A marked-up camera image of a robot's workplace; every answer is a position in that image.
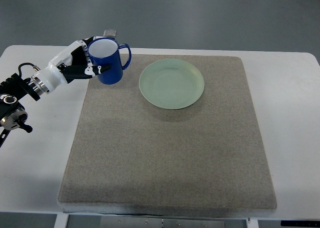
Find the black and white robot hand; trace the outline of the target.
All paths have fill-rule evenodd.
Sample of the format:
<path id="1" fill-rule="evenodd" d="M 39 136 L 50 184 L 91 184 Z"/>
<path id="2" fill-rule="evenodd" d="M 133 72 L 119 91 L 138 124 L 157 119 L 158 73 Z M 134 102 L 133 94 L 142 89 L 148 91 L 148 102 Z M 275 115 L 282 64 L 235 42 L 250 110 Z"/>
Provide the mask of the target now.
<path id="1" fill-rule="evenodd" d="M 110 70 L 110 64 L 94 64 L 89 57 L 89 44 L 96 39 L 98 37 L 73 42 L 49 61 L 45 69 L 38 71 L 34 79 L 39 79 L 47 91 L 52 92 L 59 85 L 75 79 L 91 79 Z"/>

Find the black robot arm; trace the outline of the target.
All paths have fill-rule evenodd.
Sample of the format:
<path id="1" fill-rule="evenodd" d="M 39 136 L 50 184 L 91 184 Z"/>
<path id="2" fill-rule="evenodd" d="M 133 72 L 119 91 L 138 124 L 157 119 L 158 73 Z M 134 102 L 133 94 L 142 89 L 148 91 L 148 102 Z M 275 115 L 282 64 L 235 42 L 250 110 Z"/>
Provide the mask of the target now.
<path id="1" fill-rule="evenodd" d="M 18 72 L 0 83 L 0 126 L 3 128 L 0 134 L 0 143 L 3 144 L 9 133 L 15 129 L 22 129 L 31 133 L 33 128 L 26 124 L 28 114 L 20 103 L 26 95 L 30 95 L 35 101 L 40 95 L 48 93 L 49 89 L 35 75 L 30 78 L 22 78 L 22 67 L 31 66 L 36 72 L 40 70 L 32 63 L 22 63 L 18 66 Z"/>

